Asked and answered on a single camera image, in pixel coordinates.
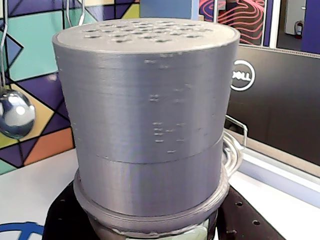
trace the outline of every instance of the monitor screen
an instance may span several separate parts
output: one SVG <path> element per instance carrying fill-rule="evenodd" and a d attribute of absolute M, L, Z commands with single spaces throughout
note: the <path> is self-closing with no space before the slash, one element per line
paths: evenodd
<path fill-rule="evenodd" d="M 248 136 L 320 165 L 320 55 L 240 46 L 228 114 Z"/>

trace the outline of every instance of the white cabinet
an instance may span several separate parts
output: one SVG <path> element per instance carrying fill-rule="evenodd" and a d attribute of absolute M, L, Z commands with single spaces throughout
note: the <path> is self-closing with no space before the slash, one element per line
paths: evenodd
<path fill-rule="evenodd" d="M 305 20 L 306 0 L 286 0 L 284 32 L 295 34 L 295 25 Z"/>

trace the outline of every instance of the gray plastic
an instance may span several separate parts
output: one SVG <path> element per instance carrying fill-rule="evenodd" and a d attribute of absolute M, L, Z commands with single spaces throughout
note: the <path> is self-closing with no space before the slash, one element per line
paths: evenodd
<path fill-rule="evenodd" d="M 228 26 L 159 18 L 87 24 L 53 38 L 90 200 L 154 217 L 192 209 L 217 190 L 239 38 Z"/>

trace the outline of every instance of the gray 3d printed cylinder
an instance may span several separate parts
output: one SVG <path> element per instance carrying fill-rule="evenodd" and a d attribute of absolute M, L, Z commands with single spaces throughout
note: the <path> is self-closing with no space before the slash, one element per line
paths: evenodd
<path fill-rule="evenodd" d="M 215 192 L 239 38 L 228 26 L 166 18 L 108 20 L 53 37 L 90 200 L 156 217 Z"/>

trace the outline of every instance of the reflective sphere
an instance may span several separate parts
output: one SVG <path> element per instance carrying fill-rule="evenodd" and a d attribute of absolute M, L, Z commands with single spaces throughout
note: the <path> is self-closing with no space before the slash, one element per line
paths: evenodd
<path fill-rule="evenodd" d="M 21 139 L 33 128 L 36 109 L 19 91 L 8 89 L 0 95 L 0 132 L 9 138 Z"/>

